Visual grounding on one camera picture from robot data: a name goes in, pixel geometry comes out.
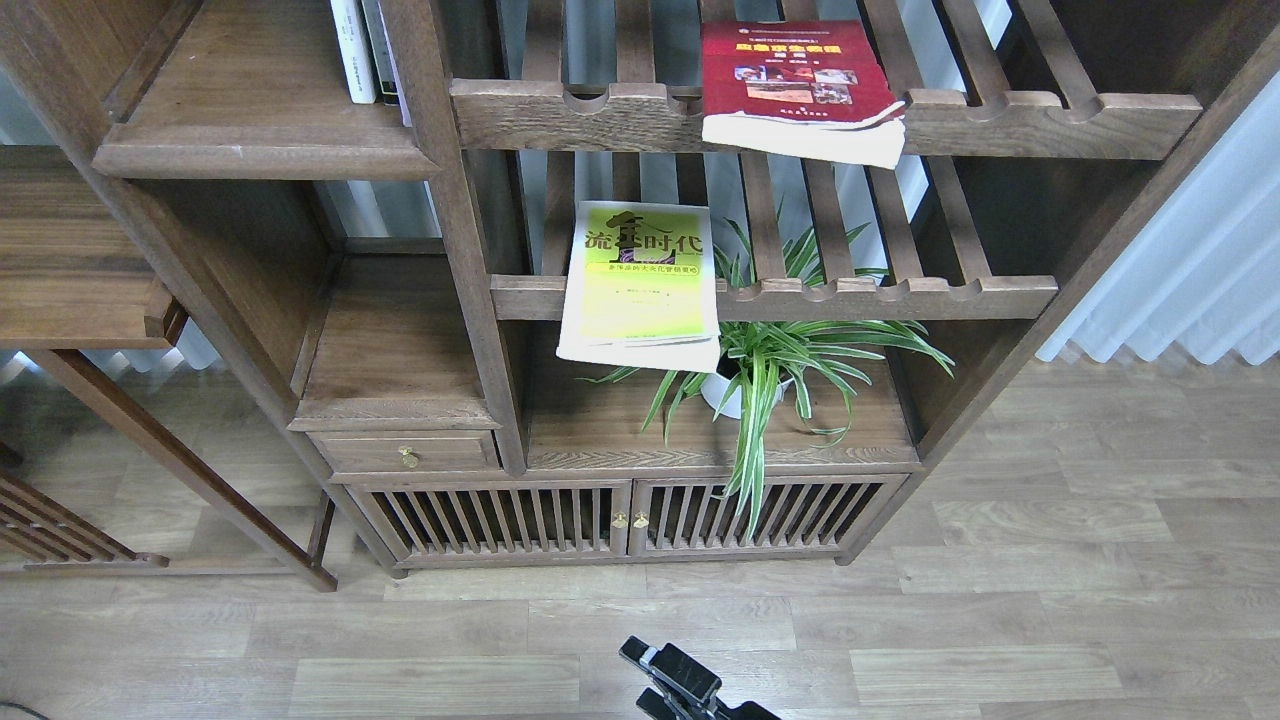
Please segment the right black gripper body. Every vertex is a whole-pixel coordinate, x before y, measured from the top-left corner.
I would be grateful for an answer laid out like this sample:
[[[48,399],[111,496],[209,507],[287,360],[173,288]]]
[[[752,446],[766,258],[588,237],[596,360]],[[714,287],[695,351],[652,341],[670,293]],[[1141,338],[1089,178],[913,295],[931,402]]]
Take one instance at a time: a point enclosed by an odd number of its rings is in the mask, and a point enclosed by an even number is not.
[[[719,698],[712,698],[705,703],[695,703],[690,708],[691,719],[717,719],[717,720],[780,720],[780,716],[754,701],[730,707]]]

